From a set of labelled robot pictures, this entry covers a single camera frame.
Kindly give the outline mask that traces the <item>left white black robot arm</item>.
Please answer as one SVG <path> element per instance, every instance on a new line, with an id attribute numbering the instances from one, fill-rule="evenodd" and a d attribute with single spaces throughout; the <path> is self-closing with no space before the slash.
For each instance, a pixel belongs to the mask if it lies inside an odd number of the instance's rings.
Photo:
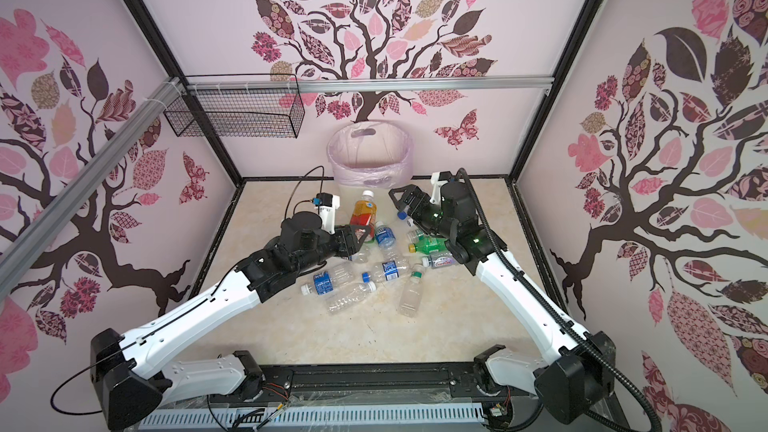
<path id="1" fill-rule="evenodd" d="M 91 341 L 90 379 L 108 429 L 122 431 L 173 402 L 208 395 L 257 397 L 265 377 L 249 352 L 192 362 L 177 356 L 229 319 L 294 285 L 301 274 L 333 257 L 352 257 L 374 232 L 362 225 L 328 232 L 323 225 L 320 215 L 298 212 L 218 284 L 143 326 L 97 334 Z"/>

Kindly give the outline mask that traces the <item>orange tea bottle red label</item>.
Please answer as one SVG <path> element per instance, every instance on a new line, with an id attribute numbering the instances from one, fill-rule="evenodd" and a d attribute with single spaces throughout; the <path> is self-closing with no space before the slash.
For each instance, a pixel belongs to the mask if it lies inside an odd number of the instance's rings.
<path id="1" fill-rule="evenodd" d="M 353 208 L 350 224 L 357 226 L 374 226 L 377 218 L 377 205 L 374 201 L 375 194 L 372 190 L 364 190 L 362 197 Z"/>

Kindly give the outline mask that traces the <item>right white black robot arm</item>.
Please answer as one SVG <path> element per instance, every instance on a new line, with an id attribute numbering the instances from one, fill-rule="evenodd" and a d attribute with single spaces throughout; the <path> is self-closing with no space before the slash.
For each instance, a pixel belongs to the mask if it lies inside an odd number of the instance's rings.
<path id="1" fill-rule="evenodd" d="M 439 199 L 409 184 L 388 193 L 393 205 L 489 287 L 517 317 L 539 350 L 537 359 L 494 352 L 485 362 L 492 380 L 535 395 L 557 421 L 570 424 L 614 391 L 613 341 L 592 334 L 558 307 L 521 269 L 488 226 L 471 185 L 452 180 Z"/>

